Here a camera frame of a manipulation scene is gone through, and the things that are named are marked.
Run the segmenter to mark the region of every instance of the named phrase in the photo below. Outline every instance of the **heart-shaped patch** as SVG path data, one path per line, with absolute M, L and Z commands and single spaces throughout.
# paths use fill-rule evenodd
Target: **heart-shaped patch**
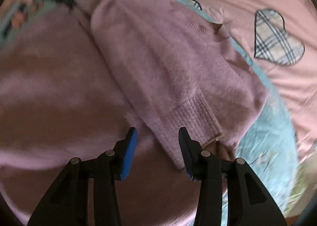
M 304 44 L 286 32 L 284 18 L 279 12 L 272 9 L 256 12 L 255 58 L 290 66 L 299 62 L 304 52 Z

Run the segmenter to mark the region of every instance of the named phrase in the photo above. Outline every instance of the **knit fabric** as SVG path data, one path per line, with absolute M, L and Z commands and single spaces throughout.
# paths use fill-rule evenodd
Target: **knit fabric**
M 91 29 L 123 94 L 178 168 L 182 126 L 201 145 L 217 140 L 235 153 L 267 90 L 221 25 L 175 0 L 101 0 Z

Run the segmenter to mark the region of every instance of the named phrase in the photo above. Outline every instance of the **human hand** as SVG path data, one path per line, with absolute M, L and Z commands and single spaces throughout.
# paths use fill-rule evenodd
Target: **human hand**
M 29 13 L 36 12 L 40 7 L 43 6 L 42 3 L 36 3 L 34 0 L 4 0 L 3 4 L 0 7 L 0 17 L 4 16 L 4 14 L 9 10 L 9 8 L 16 2 L 21 2 L 26 5 L 30 5 L 31 8 Z M 23 23 L 27 22 L 28 15 L 23 13 L 22 11 L 17 11 L 12 19 L 11 24 L 13 28 L 19 28 Z

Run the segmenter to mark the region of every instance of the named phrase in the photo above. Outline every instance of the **ribbed cuff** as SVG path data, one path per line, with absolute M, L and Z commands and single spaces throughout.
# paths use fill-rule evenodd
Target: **ribbed cuff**
M 200 91 L 162 120 L 149 126 L 178 169 L 184 168 L 178 142 L 181 127 L 186 127 L 191 139 L 198 141 L 202 146 L 222 135 L 221 126 Z

